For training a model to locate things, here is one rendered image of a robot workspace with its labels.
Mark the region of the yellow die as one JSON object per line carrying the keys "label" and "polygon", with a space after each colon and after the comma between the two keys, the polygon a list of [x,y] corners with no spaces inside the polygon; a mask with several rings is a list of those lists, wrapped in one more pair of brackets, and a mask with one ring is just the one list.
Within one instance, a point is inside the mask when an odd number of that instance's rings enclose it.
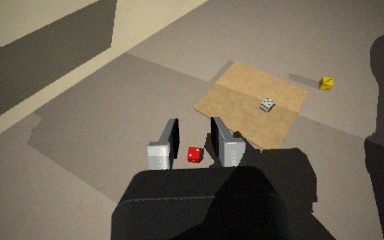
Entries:
{"label": "yellow die", "polygon": [[319,89],[329,91],[334,85],[332,78],[322,77],[319,81]]}

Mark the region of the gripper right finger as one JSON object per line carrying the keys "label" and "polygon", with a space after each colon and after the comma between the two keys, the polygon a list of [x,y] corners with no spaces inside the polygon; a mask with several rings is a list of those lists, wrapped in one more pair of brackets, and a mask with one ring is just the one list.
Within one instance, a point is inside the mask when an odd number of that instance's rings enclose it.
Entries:
{"label": "gripper right finger", "polygon": [[220,117],[211,117],[211,142],[222,167],[245,166],[246,142],[234,138]]}

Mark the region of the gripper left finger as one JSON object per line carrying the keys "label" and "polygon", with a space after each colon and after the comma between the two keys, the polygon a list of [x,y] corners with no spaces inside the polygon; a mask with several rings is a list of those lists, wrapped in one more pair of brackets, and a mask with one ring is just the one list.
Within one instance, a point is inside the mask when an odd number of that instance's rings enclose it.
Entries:
{"label": "gripper left finger", "polygon": [[179,149],[178,119],[169,119],[160,138],[147,146],[149,170],[172,169],[174,159],[177,159]]}

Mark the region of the red die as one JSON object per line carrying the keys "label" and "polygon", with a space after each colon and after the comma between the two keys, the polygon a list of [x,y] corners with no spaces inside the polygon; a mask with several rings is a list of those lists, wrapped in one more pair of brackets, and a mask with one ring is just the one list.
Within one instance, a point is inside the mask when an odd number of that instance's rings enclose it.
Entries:
{"label": "red die", "polygon": [[195,147],[189,147],[188,149],[188,162],[199,163],[200,162],[201,149]]}

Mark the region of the white die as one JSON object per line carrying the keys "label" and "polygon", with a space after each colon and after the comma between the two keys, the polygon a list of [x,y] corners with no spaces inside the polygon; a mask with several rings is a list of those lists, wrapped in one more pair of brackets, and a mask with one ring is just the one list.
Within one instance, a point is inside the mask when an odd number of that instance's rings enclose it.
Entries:
{"label": "white die", "polygon": [[268,113],[273,108],[274,104],[275,104],[275,101],[266,97],[261,101],[259,108],[265,113]]}

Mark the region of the tan square mat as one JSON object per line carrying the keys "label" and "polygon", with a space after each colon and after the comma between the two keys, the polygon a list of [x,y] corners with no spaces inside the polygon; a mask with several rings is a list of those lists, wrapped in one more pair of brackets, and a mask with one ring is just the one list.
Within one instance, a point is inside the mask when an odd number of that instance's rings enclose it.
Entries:
{"label": "tan square mat", "polygon": [[[193,109],[220,117],[228,130],[275,157],[308,94],[236,60]],[[259,108],[266,97],[275,101],[268,113]]]}

